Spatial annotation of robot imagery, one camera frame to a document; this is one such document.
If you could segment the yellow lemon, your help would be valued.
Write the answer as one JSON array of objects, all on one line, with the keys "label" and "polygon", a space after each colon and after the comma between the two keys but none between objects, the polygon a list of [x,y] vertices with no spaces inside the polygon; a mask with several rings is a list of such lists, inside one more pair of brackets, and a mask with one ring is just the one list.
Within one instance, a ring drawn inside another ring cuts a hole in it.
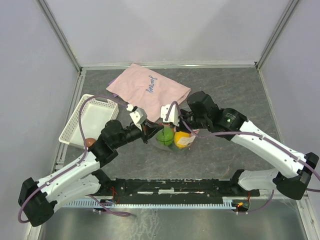
[{"label": "yellow lemon", "polygon": [[180,149],[188,147],[194,139],[195,136],[187,132],[178,131],[174,134],[174,144]]}]

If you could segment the green apple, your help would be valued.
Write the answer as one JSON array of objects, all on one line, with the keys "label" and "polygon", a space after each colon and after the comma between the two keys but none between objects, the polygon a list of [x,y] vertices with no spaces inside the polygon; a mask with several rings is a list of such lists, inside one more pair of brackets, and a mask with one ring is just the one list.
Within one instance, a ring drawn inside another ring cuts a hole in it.
[{"label": "green apple", "polygon": [[174,131],[170,127],[164,127],[156,135],[155,139],[162,146],[169,146],[174,141]]}]

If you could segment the clear zip top bag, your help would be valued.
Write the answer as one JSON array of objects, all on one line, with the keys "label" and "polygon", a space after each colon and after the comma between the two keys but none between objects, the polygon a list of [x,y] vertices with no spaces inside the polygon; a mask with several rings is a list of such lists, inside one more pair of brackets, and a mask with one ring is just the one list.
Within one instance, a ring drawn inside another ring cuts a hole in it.
[{"label": "clear zip top bag", "polygon": [[174,128],[165,125],[162,130],[151,138],[151,143],[161,150],[181,152],[189,148],[195,138],[196,136],[193,133],[176,131]]}]

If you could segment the white perforated plastic basket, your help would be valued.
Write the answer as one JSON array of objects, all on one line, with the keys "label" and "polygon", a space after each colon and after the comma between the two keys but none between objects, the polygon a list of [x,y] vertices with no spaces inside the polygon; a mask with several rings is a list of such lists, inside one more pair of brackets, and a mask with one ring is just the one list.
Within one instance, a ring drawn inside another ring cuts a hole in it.
[{"label": "white perforated plastic basket", "polygon": [[[84,148],[84,141],[79,127],[79,111],[85,100],[91,94],[84,94],[65,125],[59,136],[59,142],[79,149]],[[116,102],[103,99],[92,98],[85,103],[81,112],[81,126],[86,138],[97,139],[105,124],[110,120],[115,120],[119,113],[119,106]]]}]

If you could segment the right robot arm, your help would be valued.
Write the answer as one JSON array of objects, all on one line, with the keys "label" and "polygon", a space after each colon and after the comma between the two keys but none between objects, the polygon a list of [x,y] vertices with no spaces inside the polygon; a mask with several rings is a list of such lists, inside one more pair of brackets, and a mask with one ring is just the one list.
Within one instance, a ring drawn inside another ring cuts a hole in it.
[{"label": "right robot arm", "polygon": [[245,115],[233,108],[219,108],[212,98],[198,91],[187,98],[189,111],[173,102],[166,120],[179,130],[194,133],[206,129],[211,136],[224,138],[252,151],[273,166],[271,170],[239,170],[229,183],[236,196],[251,190],[278,190],[284,196],[300,200],[315,171],[319,157],[296,151],[263,132]]}]

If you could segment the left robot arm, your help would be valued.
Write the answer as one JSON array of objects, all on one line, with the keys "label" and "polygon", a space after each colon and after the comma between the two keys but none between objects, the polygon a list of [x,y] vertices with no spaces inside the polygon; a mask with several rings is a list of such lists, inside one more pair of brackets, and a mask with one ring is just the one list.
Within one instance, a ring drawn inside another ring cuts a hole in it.
[{"label": "left robot arm", "polygon": [[105,124],[97,139],[85,140],[84,153],[60,170],[39,180],[26,179],[21,186],[18,221],[37,227],[64,205],[87,195],[106,195],[113,181],[102,171],[118,156],[117,148],[142,139],[147,143],[163,125],[146,120],[138,128],[123,127],[118,120]]}]

